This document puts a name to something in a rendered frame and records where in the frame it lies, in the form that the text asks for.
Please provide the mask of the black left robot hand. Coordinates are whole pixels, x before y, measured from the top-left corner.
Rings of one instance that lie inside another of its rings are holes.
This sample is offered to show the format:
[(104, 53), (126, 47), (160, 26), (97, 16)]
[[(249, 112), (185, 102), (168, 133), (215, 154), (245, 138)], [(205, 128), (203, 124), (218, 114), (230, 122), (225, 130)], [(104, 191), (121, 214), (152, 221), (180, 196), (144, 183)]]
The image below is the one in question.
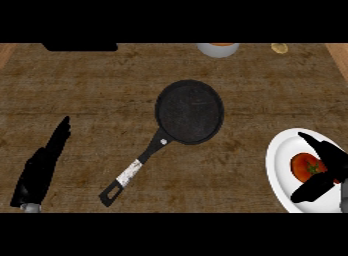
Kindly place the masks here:
[(66, 140), (70, 136), (69, 117), (57, 125), (47, 145), (41, 147), (25, 163), (11, 196), (10, 206), (20, 209), (25, 203), (42, 203)]

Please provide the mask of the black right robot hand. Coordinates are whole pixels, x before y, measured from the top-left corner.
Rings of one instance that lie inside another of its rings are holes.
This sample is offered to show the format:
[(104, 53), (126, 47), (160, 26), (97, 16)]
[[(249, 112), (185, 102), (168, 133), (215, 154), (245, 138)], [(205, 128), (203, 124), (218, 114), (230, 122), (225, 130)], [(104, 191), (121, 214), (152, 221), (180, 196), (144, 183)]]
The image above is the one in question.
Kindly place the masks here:
[(327, 141), (317, 141), (311, 135), (299, 132), (298, 135), (312, 147), (326, 166), (326, 172), (314, 174), (290, 195), (290, 201), (314, 202), (333, 188), (333, 180), (343, 182), (348, 179), (348, 154)]

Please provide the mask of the red tomato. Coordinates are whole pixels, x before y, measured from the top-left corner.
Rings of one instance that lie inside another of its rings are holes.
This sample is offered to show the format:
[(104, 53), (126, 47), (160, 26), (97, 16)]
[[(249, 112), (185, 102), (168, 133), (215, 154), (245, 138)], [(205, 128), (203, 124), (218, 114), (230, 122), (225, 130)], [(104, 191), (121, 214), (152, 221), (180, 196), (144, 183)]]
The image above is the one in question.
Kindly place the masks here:
[(305, 182), (314, 174), (324, 173), (327, 168), (318, 158), (308, 153), (298, 153), (290, 159), (290, 172), (299, 182)]

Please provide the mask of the white plate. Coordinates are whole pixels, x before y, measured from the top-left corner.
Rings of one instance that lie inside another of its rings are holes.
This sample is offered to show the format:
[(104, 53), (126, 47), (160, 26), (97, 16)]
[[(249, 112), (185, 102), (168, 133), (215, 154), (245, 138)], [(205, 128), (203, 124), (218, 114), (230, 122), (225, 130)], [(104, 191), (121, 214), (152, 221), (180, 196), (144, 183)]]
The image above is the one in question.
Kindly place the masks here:
[(343, 213), (339, 208), (341, 185), (343, 182), (339, 182), (338, 180), (333, 180), (333, 188), (318, 197), (314, 202), (304, 201), (301, 203), (293, 203), (290, 201), (293, 191), (305, 183), (299, 182), (292, 175), (290, 159), (298, 153), (308, 153), (320, 159), (312, 147), (298, 135), (299, 132), (311, 135), (317, 141), (327, 141), (341, 149), (341, 147), (327, 137), (308, 129), (292, 128), (281, 131), (274, 136), (268, 144), (265, 154), (267, 177), (273, 192), (284, 209), (290, 213)]

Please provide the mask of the black frying pan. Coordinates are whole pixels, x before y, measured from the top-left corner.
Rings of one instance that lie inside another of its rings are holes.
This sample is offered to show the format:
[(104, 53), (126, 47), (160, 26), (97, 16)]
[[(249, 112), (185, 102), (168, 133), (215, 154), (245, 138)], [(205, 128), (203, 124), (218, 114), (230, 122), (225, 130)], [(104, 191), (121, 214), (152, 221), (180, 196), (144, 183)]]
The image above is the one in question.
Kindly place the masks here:
[(162, 90), (154, 103), (157, 130), (141, 155), (132, 161), (98, 198), (109, 207), (156, 151), (172, 141), (184, 145), (206, 142), (222, 125), (222, 100), (212, 87), (197, 80), (180, 80)]

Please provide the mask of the small yellow food piece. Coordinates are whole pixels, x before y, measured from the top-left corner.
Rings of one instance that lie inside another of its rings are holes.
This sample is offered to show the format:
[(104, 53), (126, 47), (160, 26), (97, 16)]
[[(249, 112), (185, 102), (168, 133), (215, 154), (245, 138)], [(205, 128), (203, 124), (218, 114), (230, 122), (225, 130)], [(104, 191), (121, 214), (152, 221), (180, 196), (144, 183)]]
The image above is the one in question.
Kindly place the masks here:
[(273, 43), (271, 44), (271, 50), (277, 54), (284, 54), (287, 52), (287, 45), (284, 43)]

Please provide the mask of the black flat appliance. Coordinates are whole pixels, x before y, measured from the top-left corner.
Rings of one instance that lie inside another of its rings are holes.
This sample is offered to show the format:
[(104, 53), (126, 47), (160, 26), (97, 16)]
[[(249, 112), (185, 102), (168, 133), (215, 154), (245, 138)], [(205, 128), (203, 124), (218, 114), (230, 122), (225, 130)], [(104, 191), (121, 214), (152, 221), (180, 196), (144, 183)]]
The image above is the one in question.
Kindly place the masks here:
[(44, 43), (48, 51), (116, 51), (118, 45), (115, 43), (95, 44), (95, 43)]

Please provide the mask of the white cup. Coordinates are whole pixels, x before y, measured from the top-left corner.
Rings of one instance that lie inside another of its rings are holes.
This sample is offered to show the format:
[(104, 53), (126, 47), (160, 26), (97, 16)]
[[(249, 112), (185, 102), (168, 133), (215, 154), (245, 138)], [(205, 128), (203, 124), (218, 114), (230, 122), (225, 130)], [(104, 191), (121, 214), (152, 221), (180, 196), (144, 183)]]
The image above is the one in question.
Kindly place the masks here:
[(234, 54), (239, 48), (237, 43), (197, 43), (199, 51), (212, 58), (224, 58)]

